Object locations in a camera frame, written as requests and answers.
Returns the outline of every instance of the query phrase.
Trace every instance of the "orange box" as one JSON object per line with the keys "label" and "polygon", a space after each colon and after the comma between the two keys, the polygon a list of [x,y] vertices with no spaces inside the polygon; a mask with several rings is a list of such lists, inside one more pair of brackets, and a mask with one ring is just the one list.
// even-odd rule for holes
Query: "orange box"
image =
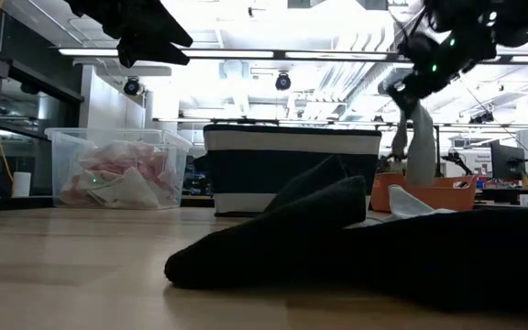
{"label": "orange box", "polygon": [[468,211],[474,207],[477,179],[478,177],[475,175],[458,178],[436,178],[431,187],[409,187],[402,174],[381,173],[377,174],[374,179],[370,203],[374,211],[389,213],[391,211],[389,187],[396,184],[434,209]]}

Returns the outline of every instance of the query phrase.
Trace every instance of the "desk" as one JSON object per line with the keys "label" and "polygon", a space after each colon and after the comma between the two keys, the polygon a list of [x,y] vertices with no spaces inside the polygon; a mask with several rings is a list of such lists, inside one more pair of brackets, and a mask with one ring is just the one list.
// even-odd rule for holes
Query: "desk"
{"label": "desk", "polygon": [[476,200],[494,201],[495,203],[510,203],[519,205],[519,196],[528,195],[528,189],[523,188],[490,188],[481,189],[476,193]]}
{"label": "desk", "polygon": [[237,224],[213,209],[0,212],[0,330],[528,329],[338,288],[183,291],[166,258]]}

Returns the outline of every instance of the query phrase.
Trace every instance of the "pink fabric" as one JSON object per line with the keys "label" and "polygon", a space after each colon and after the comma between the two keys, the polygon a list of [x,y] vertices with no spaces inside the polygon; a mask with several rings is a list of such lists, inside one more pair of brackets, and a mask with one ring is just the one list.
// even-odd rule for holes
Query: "pink fabric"
{"label": "pink fabric", "polygon": [[[137,169],[147,182],[154,182],[164,191],[176,193],[171,187],[176,178],[170,170],[165,170],[168,154],[163,151],[155,151],[151,145],[142,142],[116,141],[103,148],[94,149],[85,154],[79,161],[86,170],[99,175],[97,172],[105,171],[115,175],[124,175],[131,168]],[[99,203],[88,194],[88,191],[79,188],[82,174],[76,175],[67,182],[60,193],[60,199],[66,204],[98,205]],[[114,179],[103,179],[103,182],[111,182]]]}

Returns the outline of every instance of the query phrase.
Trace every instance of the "black and white striped box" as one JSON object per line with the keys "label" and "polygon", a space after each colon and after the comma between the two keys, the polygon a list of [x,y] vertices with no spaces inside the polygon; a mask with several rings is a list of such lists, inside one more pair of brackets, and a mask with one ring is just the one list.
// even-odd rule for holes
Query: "black and white striped box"
{"label": "black and white striped box", "polygon": [[209,125],[203,130],[221,216],[256,215],[293,177],[341,155],[368,183],[367,208],[381,133],[373,130]]}

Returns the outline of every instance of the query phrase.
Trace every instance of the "security camera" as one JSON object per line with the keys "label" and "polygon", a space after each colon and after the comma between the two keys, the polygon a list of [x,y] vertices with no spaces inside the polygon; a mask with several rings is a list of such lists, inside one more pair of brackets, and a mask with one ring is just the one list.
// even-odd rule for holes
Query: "security camera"
{"label": "security camera", "polygon": [[289,78],[289,73],[281,72],[276,79],[276,89],[279,91],[286,91],[289,88],[291,88],[291,78]]}
{"label": "security camera", "polygon": [[130,96],[140,96],[146,87],[139,82],[139,77],[129,77],[124,85],[124,93]]}

